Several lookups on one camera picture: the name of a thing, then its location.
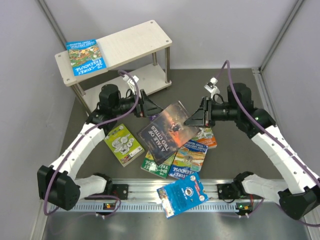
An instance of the orange book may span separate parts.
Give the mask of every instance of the orange book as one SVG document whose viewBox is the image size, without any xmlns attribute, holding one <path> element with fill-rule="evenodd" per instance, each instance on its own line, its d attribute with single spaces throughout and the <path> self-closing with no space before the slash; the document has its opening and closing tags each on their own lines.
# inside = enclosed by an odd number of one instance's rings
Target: orange book
<svg viewBox="0 0 320 240">
<path fill-rule="evenodd" d="M 209 127 L 200 127 L 200 132 L 195 137 L 193 137 L 192 140 L 208 146 L 208 149 L 214 149 L 217 146 L 217 141 L 214 133 Z"/>
</svg>

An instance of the green book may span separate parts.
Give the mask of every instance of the green book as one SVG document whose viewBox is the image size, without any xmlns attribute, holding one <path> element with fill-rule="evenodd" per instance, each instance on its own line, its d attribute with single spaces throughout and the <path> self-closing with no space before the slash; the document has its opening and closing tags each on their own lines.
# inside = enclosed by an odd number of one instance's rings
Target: green book
<svg viewBox="0 0 320 240">
<path fill-rule="evenodd" d="M 145 151 L 123 124 L 112 129 L 104 141 L 124 167 Z"/>
<path fill-rule="evenodd" d="M 141 169 L 165 179 L 168 176 L 171 164 L 174 161 L 175 156 L 176 153 L 172 154 L 167 160 L 165 160 L 158 166 L 155 163 L 155 160 L 152 157 L 151 153 L 148 151 L 143 160 Z"/>
</svg>

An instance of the blue book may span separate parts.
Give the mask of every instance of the blue book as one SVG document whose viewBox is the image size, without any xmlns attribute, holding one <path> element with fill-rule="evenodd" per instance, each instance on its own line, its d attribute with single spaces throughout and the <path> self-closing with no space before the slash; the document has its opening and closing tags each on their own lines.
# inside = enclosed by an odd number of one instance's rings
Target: blue book
<svg viewBox="0 0 320 240">
<path fill-rule="evenodd" d="M 200 172 L 207 150 L 207 145 L 189 140 L 176 152 L 168 175 L 175 179 L 184 179 L 188 175 Z"/>
<path fill-rule="evenodd" d="M 89 74 L 107 67 L 95 39 L 66 43 L 74 76 Z"/>
<path fill-rule="evenodd" d="M 157 189 L 167 219 L 209 200 L 195 172 Z"/>
</svg>

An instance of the dark book cover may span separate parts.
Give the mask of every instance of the dark book cover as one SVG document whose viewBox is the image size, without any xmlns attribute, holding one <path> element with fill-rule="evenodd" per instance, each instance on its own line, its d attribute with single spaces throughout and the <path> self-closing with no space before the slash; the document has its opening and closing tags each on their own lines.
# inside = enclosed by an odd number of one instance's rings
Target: dark book cover
<svg viewBox="0 0 320 240">
<path fill-rule="evenodd" d="M 200 131 L 196 126 L 184 125 L 189 117 L 187 110 L 178 101 L 169 105 L 137 133 L 146 143 L 157 165 L 162 164 Z"/>
</svg>

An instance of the gray wall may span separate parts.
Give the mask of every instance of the gray wall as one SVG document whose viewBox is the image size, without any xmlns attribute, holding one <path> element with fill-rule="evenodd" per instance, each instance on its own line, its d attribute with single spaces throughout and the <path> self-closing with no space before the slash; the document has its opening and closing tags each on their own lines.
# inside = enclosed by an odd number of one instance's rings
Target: gray wall
<svg viewBox="0 0 320 240">
<path fill-rule="evenodd" d="M 296 0 L 46 2 L 67 41 L 98 39 L 154 19 L 173 40 L 171 67 L 202 69 L 220 68 L 226 59 L 233 68 L 259 67 Z M 163 56 L 158 57 L 162 66 Z"/>
<path fill-rule="evenodd" d="M 37 170 L 60 152 L 74 94 L 54 58 L 63 47 L 36 1 L 2 1 L 0 33 L 0 238 L 22 240 L 38 214 Z"/>
<path fill-rule="evenodd" d="M 320 175 L 320 1 L 308 0 L 264 71 L 286 140 Z"/>
</svg>

